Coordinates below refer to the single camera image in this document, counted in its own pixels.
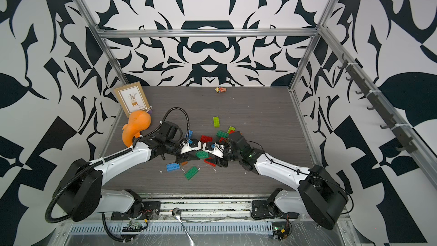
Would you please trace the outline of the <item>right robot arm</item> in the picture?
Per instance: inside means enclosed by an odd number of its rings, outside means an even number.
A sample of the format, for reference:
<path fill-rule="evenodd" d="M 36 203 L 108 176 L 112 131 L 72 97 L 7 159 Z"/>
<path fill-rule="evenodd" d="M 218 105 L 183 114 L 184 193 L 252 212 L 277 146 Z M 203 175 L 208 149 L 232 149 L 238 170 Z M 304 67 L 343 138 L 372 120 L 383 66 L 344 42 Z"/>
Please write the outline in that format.
<path fill-rule="evenodd" d="M 217 165 L 224 167 L 229 161 L 237 161 L 246 172 L 272 178 L 299 194 L 294 199 L 286 190 L 276 189 L 268 201 L 272 213 L 305 214 L 321 227 L 333 230 L 347 203 L 352 202 L 350 193 L 324 167 L 308 168 L 281 161 L 240 132 L 231 133 L 221 142 L 207 142 L 203 150 L 216 159 Z"/>

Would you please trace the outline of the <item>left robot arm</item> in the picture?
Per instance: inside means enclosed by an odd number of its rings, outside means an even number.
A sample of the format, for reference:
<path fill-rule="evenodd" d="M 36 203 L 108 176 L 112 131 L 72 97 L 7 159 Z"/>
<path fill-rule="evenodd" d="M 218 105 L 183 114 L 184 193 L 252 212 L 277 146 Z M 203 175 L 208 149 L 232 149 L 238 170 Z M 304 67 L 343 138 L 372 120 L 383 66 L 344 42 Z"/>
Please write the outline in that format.
<path fill-rule="evenodd" d="M 67 219 L 79 222 L 95 213 L 121 213 L 134 219 L 141 217 L 143 204 L 137 193 L 131 189 L 104 190 L 102 186 L 130 168 L 156 157 L 170 154 L 176 157 L 176 163 L 180 163 L 195 159 L 194 153 L 201 149 L 201 143 L 190 138 L 189 128 L 183 132 L 178 125 L 166 120 L 143 135 L 150 123 L 148 113 L 131 113 L 122 133 L 126 149 L 89 162 L 83 159 L 73 162 L 46 209 L 46 222 L 59 223 Z"/>

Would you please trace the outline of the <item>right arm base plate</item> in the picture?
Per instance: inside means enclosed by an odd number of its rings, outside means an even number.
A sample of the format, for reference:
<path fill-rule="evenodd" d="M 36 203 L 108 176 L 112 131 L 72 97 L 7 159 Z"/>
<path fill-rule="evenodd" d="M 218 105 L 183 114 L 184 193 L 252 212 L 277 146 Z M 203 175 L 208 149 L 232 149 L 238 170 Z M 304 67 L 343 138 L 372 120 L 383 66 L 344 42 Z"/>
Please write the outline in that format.
<path fill-rule="evenodd" d="M 280 211 L 273 202 L 268 202 L 267 200 L 253 200 L 250 216 L 254 220 L 298 219 L 299 213 L 284 213 Z"/>

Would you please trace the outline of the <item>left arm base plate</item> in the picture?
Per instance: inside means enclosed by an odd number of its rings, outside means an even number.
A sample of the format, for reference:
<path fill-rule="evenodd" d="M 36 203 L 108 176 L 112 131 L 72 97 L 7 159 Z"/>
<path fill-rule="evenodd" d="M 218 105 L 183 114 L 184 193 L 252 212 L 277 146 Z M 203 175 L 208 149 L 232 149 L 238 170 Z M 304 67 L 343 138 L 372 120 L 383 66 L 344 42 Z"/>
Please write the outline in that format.
<path fill-rule="evenodd" d="M 160 215 L 160 201 L 143 201 L 141 204 L 135 203 L 126 213 L 113 212 L 110 219 L 112 221 L 122 220 L 154 220 Z"/>

